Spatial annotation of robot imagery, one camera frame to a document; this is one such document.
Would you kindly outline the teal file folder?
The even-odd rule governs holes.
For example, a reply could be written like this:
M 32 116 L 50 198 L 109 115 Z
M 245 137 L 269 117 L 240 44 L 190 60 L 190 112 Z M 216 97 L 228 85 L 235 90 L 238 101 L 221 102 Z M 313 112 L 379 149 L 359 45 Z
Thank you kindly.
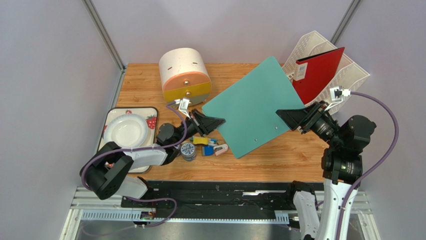
M 289 131 L 277 110 L 304 106 L 277 59 L 270 56 L 205 103 L 202 112 L 225 120 L 217 130 L 240 159 Z

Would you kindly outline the red file folder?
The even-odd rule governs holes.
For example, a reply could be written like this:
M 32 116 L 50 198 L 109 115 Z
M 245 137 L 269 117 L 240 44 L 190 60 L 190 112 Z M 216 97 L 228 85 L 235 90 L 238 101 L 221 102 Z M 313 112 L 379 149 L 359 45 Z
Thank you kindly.
M 298 59 L 292 86 L 303 104 L 314 100 L 334 78 L 344 47 Z

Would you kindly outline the round drawer storage box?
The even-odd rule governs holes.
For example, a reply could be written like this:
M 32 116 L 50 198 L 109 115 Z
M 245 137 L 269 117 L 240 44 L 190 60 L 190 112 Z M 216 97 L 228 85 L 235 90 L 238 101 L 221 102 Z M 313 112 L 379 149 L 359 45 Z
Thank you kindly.
M 209 97 L 211 78 L 197 50 L 189 47 L 170 50 L 160 58 L 158 67 L 163 98 L 169 104 L 186 97 L 193 106 Z

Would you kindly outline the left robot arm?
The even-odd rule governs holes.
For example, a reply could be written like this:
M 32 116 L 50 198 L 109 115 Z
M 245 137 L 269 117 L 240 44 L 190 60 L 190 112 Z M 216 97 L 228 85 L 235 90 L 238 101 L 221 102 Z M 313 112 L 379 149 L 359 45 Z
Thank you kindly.
M 196 134 L 205 137 L 225 122 L 224 118 L 206 116 L 193 109 L 180 126 L 162 124 L 152 145 L 122 148 L 110 141 L 81 168 L 82 184 L 100 200 L 114 195 L 141 199 L 148 191 L 148 183 L 140 177 L 130 177 L 131 170 L 171 163 L 178 156 L 182 142 Z

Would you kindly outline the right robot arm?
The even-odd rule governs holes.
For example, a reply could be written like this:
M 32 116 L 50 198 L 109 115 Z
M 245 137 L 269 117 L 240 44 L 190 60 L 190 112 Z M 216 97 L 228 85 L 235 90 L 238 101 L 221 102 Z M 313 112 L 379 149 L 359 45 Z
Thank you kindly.
M 317 197 L 311 184 L 293 181 L 288 192 L 297 211 L 303 240 L 343 239 L 337 236 L 340 210 L 348 223 L 358 180 L 363 174 L 362 152 L 370 143 L 376 124 L 354 115 L 343 125 L 333 120 L 324 101 L 302 109 L 279 109 L 276 114 L 292 130 L 315 133 L 328 144 L 321 158 L 324 201 L 318 216 Z

